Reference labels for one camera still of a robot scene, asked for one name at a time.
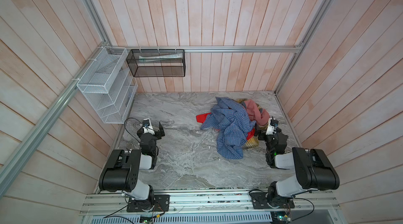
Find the red cloth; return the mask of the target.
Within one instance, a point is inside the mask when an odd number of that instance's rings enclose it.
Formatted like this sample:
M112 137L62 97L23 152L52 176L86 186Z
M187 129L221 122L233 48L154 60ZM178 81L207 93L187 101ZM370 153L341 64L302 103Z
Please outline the red cloth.
M198 123L204 123L207 119L207 116L210 115L211 113L206 113L206 114L200 114L200 115L196 115L196 121ZM252 137L255 136L255 128L253 128L247 135L247 140L250 140Z

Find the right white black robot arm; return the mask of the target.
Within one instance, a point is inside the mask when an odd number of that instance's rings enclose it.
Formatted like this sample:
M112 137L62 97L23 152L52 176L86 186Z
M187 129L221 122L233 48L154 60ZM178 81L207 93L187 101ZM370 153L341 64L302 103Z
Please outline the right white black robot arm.
M294 147L286 153L288 136L280 129L259 133L258 140L266 144L266 162L270 168L294 171L291 177L271 183L265 195L267 202L256 200L262 207L285 207L305 192L339 188L340 178L323 150Z

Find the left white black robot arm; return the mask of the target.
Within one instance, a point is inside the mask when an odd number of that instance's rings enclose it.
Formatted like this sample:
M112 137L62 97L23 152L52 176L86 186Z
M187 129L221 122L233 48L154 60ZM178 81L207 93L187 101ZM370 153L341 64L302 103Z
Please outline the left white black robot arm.
M159 124L155 130L151 121L145 119L137 136L140 138L139 149L114 149L111 152L99 178L99 189L121 192L128 204L127 212L167 212L170 196L155 195L153 187L139 179L141 170L152 170L156 166L157 141L165 136L164 128Z

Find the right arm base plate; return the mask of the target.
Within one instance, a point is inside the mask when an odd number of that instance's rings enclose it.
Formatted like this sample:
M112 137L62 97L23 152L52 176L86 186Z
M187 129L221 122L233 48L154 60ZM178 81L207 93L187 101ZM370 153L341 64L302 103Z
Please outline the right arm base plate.
M291 198L284 198L263 191L251 191L249 193L254 209L293 209L295 204Z

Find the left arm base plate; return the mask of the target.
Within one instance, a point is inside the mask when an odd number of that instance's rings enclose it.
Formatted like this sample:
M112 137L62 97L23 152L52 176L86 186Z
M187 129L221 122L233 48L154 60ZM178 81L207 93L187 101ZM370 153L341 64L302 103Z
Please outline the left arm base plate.
M169 211L170 195L149 196L147 200L129 199L127 212Z

